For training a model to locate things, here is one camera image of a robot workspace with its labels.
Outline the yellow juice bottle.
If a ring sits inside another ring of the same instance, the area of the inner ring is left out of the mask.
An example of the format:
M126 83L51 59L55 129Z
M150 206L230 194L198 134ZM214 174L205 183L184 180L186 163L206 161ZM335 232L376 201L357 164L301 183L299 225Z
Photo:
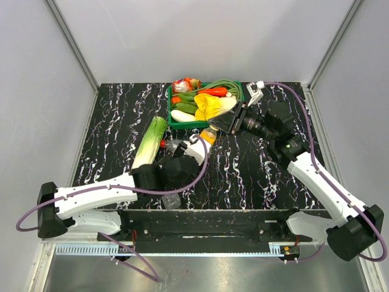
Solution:
M203 140L208 142L210 145L213 145L217 139L217 132L218 130L216 128L210 126L201 131L200 137L203 138Z

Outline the clear water bottle white cap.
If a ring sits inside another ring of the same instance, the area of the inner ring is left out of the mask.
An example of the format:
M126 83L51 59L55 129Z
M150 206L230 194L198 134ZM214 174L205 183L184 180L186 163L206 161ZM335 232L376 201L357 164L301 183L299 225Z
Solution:
M166 210L174 210L181 206L181 198L177 193L164 195L162 202Z

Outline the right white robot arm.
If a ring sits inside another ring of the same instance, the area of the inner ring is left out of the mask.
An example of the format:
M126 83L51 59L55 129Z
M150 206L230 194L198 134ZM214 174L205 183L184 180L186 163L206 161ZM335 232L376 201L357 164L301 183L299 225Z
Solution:
M292 132L293 116L283 102L274 102L265 114L255 114L245 102L213 117L209 124L227 134L246 131L267 142L269 156L302 182L322 203L330 218L293 210L277 224L277 235L292 240L302 235L323 242L349 262L381 239L384 212L367 206L348 192L315 158L313 148Z

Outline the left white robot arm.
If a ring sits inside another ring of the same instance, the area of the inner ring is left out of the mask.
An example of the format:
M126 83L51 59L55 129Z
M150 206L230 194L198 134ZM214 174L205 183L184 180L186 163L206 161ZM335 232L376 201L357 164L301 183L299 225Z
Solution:
M132 226L119 214L104 215L98 208L113 203L132 203L141 195L182 192L201 176L203 163L204 158L198 155L174 155L91 185L58 187L54 182L46 182L41 185L37 199L38 237L55 238L69 231L104 232L126 240Z

